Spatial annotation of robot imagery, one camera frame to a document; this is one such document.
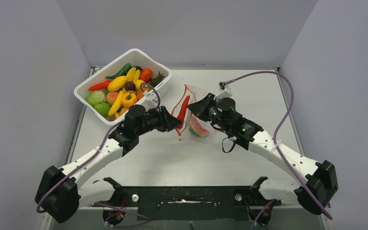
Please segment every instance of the watermelon slice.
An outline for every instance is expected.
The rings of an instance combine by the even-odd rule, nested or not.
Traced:
[[[198,122],[195,116],[191,116],[190,125],[188,126],[188,131],[198,138],[204,138],[209,135],[209,131],[204,129],[201,124]]]

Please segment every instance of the white plastic tray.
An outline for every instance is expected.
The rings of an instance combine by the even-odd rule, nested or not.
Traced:
[[[79,84],[74,89],[74,95],[80,100],[87,108],[90,109],[100,120],[102,120],[107,125],[114,125],[119,121],[125,119],[125,114],[121,115],[115,121],[108,121],[102,115],[100,115],[92,106],[90,106],[86,101],[85,98],[90,93],[88,88],[91,86],[101,83],[106,80],[105,77],[112,76],[116,74],[126,63],[130,63],[132,66],[141,66],[142,68],[150,68],[153,71],[153,77],[157,75],[158,72],[164,74],[166,78],[160,82],[156,87],[155,90],[160,94],[160,97],[166,94],[169,88],[169,80],[172,78],[173,74],[172,71],[165,67],[164,65],[154,61],[151,59],[146,53],[139,49],[131,49],[128,50],[126,53],[122,54],[120,57],[103,67],[101,70],[90,76],[87,80],[83,83]],[[140,99],[136,104],[143,104],[144,98]]]

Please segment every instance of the white wall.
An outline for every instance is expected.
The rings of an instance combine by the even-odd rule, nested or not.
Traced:
[[[304,152],[336,165],[335,228],[368,229],[368,1],[319,1],[281,72]]]
[[[139,48],[168,67],[280,66],[317,0],[57,0],[92,66]]]
[[[37,229],[35,193],[65,162],[88,74],[54,0],[0,0],[0,229]]]

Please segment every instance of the plastic bag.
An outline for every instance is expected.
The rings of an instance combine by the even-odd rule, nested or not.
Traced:
[[[200,141],[208,141],[212,138],[214,129],[209,123],[199,120],[187,109],[189,104],[202,100],[208,92],[194,85],[184,85],[184,87],[183,96],[172,110],[172,115],[183,121],[183,125],[175,129],[178,139],[195,138]]]

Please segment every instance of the screw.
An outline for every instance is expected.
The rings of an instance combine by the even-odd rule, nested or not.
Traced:
[[[241,201],[242,200],[242,195],[240,195],[239,193],[235,195],[235,200],[236,201]]]
[[[137,202],[139,200],[139,196],[137,194],[132,195],[132,201]]]

